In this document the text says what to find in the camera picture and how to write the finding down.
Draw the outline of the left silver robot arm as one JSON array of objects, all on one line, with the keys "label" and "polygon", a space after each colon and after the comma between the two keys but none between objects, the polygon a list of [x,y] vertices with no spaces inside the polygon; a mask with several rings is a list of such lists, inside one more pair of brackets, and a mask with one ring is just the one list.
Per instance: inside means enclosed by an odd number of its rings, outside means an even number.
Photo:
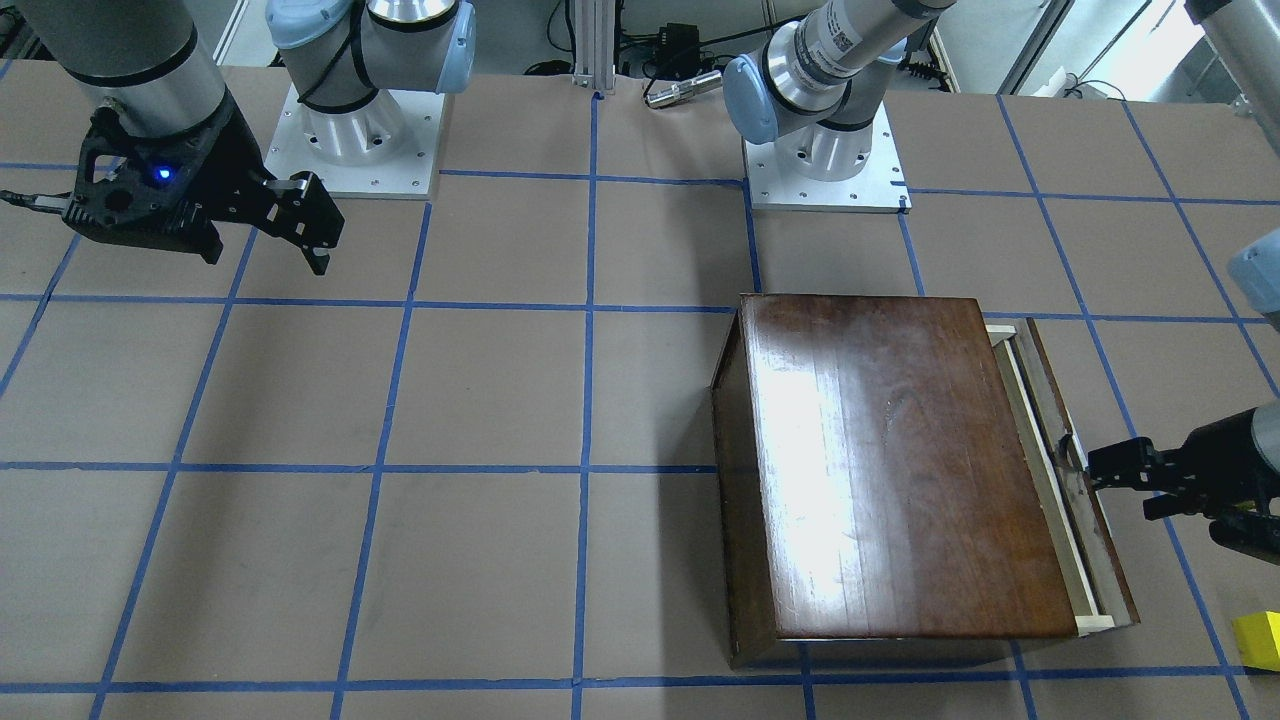
[{"label": "left silver robot arm", "polygon": [[[759,50],[735,58],[724,104],[753,145],[833,119],[879,94],[856,88],[870,64],[950,9],[947,1],[827,1],[776,29]],[[1179,448],[1129,439],[1091,452],[1097,489],[1148,491],[1149,520],[1194,514],[1224,525],[1274,529],[1277,515],[1277,405],[1238,413],[1193,430]]]}]

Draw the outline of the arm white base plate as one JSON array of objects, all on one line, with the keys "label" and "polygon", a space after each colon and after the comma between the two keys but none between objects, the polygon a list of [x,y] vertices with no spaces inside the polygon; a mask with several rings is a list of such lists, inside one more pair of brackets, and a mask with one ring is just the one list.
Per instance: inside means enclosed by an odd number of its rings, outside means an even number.
[{"label": "arm white base plate", "polygon": [[870,126],[810,126],[742,143],[750,205],[763,211],[906,213],[913,201],[886,105]]},{"label": "arm white base plate", "polygon": [[380,91],[365,108],[324,114],[289,87],[265,167],[284,178],[311,170],[334,199],[428,201],[451,96]]}]

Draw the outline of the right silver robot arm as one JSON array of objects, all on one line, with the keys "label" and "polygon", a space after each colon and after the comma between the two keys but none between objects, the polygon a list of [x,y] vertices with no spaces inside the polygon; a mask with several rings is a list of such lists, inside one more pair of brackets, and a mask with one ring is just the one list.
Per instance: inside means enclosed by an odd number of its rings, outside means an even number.
[{"label": "right silver robot arm", "polygon": [[[18,12],[95,101],[65,193],[3,192],[99,243],[221,256],[218,223],[294,245],[325,274],[346,219],[319,173],[274,174],[193,17],[179,1],[19,1]],[[390,158],[408,124],[394,92],[460,94],[474,68],[468,1],[271,1],[271,41],[312,155]]]}]

